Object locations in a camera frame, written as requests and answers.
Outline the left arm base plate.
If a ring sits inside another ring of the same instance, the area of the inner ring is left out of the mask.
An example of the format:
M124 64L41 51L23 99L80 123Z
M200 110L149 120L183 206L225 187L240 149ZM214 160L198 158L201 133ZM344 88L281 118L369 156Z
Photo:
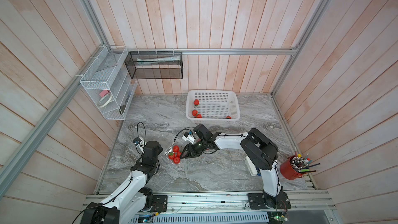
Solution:
M167 211L168 195L148 195L145 208L152 213Z

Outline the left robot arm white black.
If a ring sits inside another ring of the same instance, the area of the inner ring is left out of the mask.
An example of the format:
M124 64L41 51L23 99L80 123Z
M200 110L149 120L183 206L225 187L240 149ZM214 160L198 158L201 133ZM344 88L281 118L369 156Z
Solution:
M158 155L163 151L157 141L149 141L142 155L130 169L126 180L100 203L90 203L82 212L82 224L128 224L138 212L155 216L160 208L146 187L160 167Z

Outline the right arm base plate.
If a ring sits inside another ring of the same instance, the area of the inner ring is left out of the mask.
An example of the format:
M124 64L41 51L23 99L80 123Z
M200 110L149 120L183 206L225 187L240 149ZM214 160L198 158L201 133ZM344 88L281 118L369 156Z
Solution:
M281 191L276 197L272 197L265 192L247 194L249 207L253 209L290 209L291 203L288 195Z

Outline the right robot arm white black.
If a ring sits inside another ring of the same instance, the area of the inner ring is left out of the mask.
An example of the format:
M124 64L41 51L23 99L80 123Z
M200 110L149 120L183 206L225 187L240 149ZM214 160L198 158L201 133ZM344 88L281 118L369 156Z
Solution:
M206 150L216 152L221 149L236 149L245 152L248 166L255 175L261 174L263 191L261 194L248 194L251 209L278 208L285 198L277 171L278 147L256 128L239 134L211 133L204 125L193 129L197 139L190 141L181 152L181 159L197 158Z

